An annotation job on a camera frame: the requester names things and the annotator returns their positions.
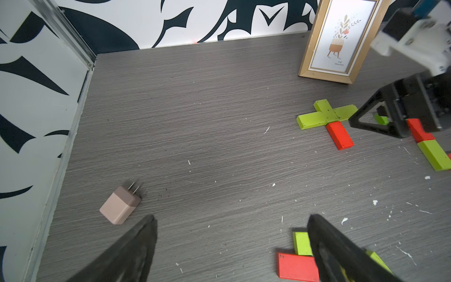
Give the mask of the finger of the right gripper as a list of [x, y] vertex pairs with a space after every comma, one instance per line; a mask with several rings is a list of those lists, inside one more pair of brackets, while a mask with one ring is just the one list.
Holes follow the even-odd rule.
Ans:
[[[380, 124], [375, 118], [375, 115], [382, 116], [377, 112], [380, 107], [385, 109], [387, 125]], [[403, 139], [409, 136], [405, 118], [405, 108], [395, 87], [382, 87], [349, 118], [348, 122], [352, 128]]]

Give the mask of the lime block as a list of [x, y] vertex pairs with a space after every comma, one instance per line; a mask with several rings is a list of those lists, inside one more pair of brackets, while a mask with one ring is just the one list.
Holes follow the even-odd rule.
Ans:
[[390, 268], [384, 263], [384, 261], [372, 250], [366, 250], [366, 255], [369, 256], [373, 261], [375, 261], [378, 265], [384, 268], [389, 273], [393, 274]]
[[298, 256], [313, 256], [308, 233], [296, 231], [292, 235], [295, 254]]
[[314, 102], [314, 108], [323, 117], [325, 124], [339, 121], [337, 114], [332, 109], [332, 106], [326, 99], [318, 100]]
[[451, 169], [451, 159], [436, 140], [422, 141], [417, 146], [435, 171]]
[[327, 119], [321, 112], [299, 115], [297, 116], [296, 121], [301, 130], [321, 127], [327, 124]]
[[340, 122], [347, 121], [358, 108], [355, 105], [346, 105], [334, 109], [335, 114]]

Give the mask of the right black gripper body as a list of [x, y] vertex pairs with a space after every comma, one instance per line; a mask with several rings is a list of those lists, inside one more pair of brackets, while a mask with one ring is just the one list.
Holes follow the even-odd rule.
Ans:
[[398, 132], [408, 129], [409, 119], [419, 119], [425, 132], [451, 128], [450, 70], [437, 76], [423, 72], [397, 80], [390, 92], [388, 113]]

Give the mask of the green block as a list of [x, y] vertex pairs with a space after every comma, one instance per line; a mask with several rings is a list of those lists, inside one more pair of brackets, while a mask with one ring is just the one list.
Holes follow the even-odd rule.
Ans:
[[379, 114], [374, 114], [373, 117], [379, 125], [388, 125], [389, 124], [389, 119], [387, 116], [381, 116]]

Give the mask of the lime block top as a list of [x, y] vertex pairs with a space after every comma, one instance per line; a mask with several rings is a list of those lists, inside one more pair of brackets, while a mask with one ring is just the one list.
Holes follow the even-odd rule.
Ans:
[[299, 115], [297, 116], [296, 121], [301, 130], [321, 127], [327, 124], [327, 119], [321, 112]]

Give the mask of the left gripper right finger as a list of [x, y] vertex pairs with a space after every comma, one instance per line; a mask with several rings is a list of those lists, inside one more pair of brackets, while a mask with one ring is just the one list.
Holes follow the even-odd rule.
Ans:
[[400, 281], [321, 215], [309, 217], [307, 232], [322, 282]]

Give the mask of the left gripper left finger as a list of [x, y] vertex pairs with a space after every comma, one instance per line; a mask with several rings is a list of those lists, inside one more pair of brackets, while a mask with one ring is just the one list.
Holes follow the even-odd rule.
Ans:
[[69, 282], [146, 282], [157, 243], [157, 220], [145, 216]]

